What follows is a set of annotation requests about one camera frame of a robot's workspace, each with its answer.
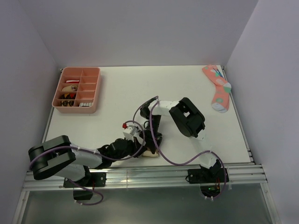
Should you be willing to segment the white black striped sock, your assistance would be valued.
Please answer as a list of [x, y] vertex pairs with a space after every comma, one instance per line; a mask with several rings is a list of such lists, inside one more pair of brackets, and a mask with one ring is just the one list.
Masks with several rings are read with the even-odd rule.
[[81, 102], [79, 104], [79, 107], [92, 107], [93, 106], [93, 102]]

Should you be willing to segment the brown striped sock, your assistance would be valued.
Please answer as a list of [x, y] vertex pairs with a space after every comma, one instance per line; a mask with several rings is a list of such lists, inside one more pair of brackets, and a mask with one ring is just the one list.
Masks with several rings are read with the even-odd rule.
[[157, 158], [159, 157], [158, 151], [155, 151], [152, 153], [150, 150], [146, 150], [145, 152], [142, 153], [143, 157], [149, 157], [149, 158]]

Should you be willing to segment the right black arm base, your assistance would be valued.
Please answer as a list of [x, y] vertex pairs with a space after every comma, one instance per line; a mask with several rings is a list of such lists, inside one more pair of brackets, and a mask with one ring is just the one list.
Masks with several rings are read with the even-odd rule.
[[187, 170], [185, 180], [189, 184], [199, 184], [204, 198], [215, 199], [229, 182], [228, 171], [223, 167], [219, 159], [210, 167], [192, 168]]

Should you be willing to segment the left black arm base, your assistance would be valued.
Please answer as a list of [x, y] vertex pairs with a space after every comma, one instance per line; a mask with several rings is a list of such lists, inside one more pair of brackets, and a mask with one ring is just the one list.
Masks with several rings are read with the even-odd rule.
[[89, 202], [94, 196], [99, 196], [100, 203], [103, 201], [103, 195], [96, 190], [98, 187], [105, 187], [106, 184], [106, 172], [91, 172], [80, 181], [72, 181], [68, 178], [64, 179], [63, 188], [73, 189], [73, 199], [77, 203], [96, 204], [96, 202]]

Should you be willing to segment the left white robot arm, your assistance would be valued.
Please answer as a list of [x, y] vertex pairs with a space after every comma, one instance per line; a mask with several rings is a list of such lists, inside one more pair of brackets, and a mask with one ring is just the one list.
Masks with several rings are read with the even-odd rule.
[[68, 136], [61, 135], [29, 149], [29, 169], [35, 180], [57, 175], [71, 179], [79, 186], [86, 186], [91, 180], [90, 169], [105, 169], [115, 161], [136, 158], [144, 152], [145, 144], [144, 138], [119, 138], [91, 150], [76, 146]]

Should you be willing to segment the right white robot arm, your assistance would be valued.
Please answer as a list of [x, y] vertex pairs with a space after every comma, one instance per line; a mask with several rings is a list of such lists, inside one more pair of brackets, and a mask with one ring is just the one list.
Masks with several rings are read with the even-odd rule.
[[[203, 179], [212, 182], [218, 177], [218, 172], [223, 168], [223, 162], [211, 151], [205, 140], [205, 117], [189, 98], [182, 98], [179, 101], [160, 101], [158, 96], [146, 101], [139, 108], [140, 116], [148, 121], [145, 134], [149, 138], [149, 148], [159, 154], [174, 166], [185, 166], [195, 159], [199, 159]], [[201, 152], [183, 163], [175, 163], [168, 159], [160, 150], [160, 142], [163, 135], [158, 132], [162, 116], [169, 116], [174, 121], [180, 133], [193, 141], [195, 148]]]

